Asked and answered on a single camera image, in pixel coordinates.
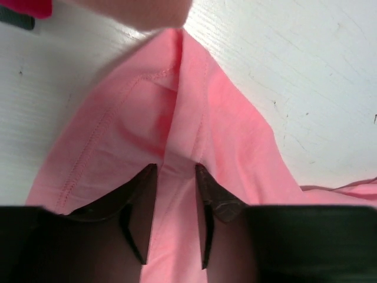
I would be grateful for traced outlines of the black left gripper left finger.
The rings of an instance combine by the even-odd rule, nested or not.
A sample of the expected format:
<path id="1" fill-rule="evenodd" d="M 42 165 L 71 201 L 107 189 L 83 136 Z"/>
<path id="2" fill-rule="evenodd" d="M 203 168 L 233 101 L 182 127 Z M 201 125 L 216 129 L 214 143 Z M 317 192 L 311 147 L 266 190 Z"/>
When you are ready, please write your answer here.
<path id="1" fill-rule="evenodd" d="M 2 282 L 139 282 L 147 263 L 157 166 L 68 215 L 1 207 Z"/>

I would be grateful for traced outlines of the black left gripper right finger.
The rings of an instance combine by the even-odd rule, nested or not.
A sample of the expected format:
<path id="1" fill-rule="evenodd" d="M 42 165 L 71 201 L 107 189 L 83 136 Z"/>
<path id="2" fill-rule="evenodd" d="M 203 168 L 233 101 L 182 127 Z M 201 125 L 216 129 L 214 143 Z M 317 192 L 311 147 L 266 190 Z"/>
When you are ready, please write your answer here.
<path id="1" fill-rule="evenodd" d="M 201 267 L 208 282 L 375 282 L 376 210 L 250 206 L 197 164 Z"/>

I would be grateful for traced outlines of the pink t-shirt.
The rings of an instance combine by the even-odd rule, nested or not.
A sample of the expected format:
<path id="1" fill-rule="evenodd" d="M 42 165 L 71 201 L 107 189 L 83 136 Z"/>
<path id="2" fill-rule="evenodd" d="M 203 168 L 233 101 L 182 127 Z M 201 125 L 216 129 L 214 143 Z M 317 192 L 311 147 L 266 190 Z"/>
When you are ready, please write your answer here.
<path id="1" fill-rule="evenodd" d="M 206 282 L 200 266 L 194 167 L 251 205 L 376 205 L 376 182 L 303 191 L 262 115 L 186 31 L 163 31 L 84 101 L 27 197 L 70 213 L 158 165 L 143 282 Z"/>

